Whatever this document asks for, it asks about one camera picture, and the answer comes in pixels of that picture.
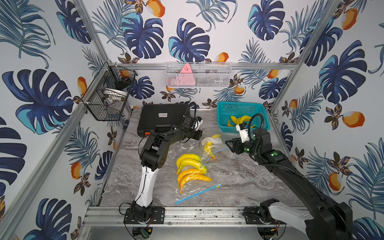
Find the clear zip-top bag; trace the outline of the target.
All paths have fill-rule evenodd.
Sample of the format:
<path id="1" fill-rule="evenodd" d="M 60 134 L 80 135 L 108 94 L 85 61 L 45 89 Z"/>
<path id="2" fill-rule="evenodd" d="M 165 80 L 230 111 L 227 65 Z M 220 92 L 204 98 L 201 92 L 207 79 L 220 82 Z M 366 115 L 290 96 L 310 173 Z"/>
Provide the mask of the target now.
<path id="1" fill-rule="evenodd" d="M 224 159 L 220 156 L 224 148 L 219 135 L 171 145 L 167 161 L 156 179 L 155 205 L 175 206 L 183 199 L 216 186 L 218 181 L 211 167 Z"/>
<path id="2" fill-rule="evenodd" d="M 225 144 L 225 138 L 222 134 L 221 134 L 222 144 L 213 148 L 213 152 L 214 152 L 214 155 L 216 156 L 216 160 L 212 160 L 205 153 L 203 140 L 201 141 L 201 145 L 203 148 L 203 156 L 202 156 L 201 163 L 204 167 L 213 166 L 213 165 L 223 165 L 223 164 L 229 163 L 235 158 L 236 154 L 232 153 L 230 149 L 227 147 L 227 145 Z"/>

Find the yellow banana bunch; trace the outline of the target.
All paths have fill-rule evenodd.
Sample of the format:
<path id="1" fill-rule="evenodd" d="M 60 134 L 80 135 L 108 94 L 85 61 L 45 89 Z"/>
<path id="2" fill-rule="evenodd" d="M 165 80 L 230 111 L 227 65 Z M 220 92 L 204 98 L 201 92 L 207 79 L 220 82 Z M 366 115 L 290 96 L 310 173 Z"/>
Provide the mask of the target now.
<path id="1" fill-rule="evenodd" d="M 222 144 L 221 134 L 213 135 L 212 137 L 205 138 L 204 142 L 204 151 L 205 153 L 212 159 L 216 160 L 216 156 L 214 155 L 213 148 Z"/>
<path id="2" fill-rule="evenodd" d="M 196 154 L 183 154 L 177 159 L 177 183 L 180 194 L 183 193 L 184 186 L 190 181 L 212 181 L 206 175 L 207 168 L 202 165 L 201 160 L 201 157 Z"/>

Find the single yellow banana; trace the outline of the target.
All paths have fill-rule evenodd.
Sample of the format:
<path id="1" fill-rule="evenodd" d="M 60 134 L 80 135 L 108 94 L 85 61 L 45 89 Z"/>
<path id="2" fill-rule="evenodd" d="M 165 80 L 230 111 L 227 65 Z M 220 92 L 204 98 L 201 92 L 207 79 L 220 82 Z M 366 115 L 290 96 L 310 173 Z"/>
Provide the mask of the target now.
<path id="1" fill-rule="evenodd" d="M 228 120 L 228 127 L 235 127 L 239 124 L 243 124 L 245 122 L 249 122 L 251 120 L 250 116 L 244 115 L 240 118 L 236 118 L 235 116 L 230 116 L 230 120 Z"/>

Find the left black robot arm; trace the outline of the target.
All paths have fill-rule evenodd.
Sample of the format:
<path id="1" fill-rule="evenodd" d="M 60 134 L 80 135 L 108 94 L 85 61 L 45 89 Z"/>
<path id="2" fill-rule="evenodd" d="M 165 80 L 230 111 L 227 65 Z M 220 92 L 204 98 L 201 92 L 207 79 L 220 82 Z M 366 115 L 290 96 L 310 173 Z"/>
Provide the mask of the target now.
<path id="1" fill-rule="evenodd" d="M 144 137 L 146 142 L 139 154 L 142 177 L 132 203 L 134 209 L 151 208 L 156 177 L 167 160 L 170 146 L 182 140 L 199 140 L 203 133 L 199 129 L 201 124 L 195 102 L 142 107 L 138 135 Z"/>

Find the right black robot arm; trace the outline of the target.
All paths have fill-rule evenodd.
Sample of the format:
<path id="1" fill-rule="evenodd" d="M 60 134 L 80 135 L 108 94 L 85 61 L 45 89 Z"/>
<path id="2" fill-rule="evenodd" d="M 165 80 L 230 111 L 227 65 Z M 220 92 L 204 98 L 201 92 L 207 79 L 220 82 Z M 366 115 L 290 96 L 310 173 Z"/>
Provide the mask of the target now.
<path id="1" fill-rule="evenodd" d="M 255 214 L 244 212 L 247 219 L 264 223 L 282 222 L 306 234 L 310 240 L 351 240 L 353 211 L 346 203 L 337 203 L 299 173 L 289 158 L 273 149 L 270 133 L 264 129 L 264 116 L 255 114 L 246 122 L 237 121 L 240 137 L 226 141 L 232 153 L 247 154 L 282 180 L 302 201 L 307 210 L 298 211 L 277 199 L 260 203 Z"/>

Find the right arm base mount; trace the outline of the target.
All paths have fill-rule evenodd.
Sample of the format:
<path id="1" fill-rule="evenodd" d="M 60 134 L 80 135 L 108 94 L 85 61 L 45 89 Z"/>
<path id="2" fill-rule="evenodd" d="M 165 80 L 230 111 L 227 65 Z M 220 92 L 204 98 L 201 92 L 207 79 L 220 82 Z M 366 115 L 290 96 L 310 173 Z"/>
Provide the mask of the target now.
<path id="1" fill-rule="evenodd" d="M 277 199 L 269 199 L 260 203 L 258 207 L 245 207 L 242 216 L 245 218 L 246 224 L 278 225 L 279 221 L 272 218 L 269 207 L 271 204 L 279 202 Z"/>

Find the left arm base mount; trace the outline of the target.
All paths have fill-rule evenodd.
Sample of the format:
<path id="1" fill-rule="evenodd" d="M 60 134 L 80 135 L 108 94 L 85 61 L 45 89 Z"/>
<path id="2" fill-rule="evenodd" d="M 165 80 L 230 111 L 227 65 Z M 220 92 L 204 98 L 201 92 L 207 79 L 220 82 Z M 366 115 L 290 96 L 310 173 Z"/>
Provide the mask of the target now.
<path id="1" fill-rule="evenodd" d="M 126 210 L 124 224 L 126 225 L 144 225 L 155 224 L 161 225 L 164 223 L 166 209 L 163 207 L 143 208 L 135 205 Z"/>

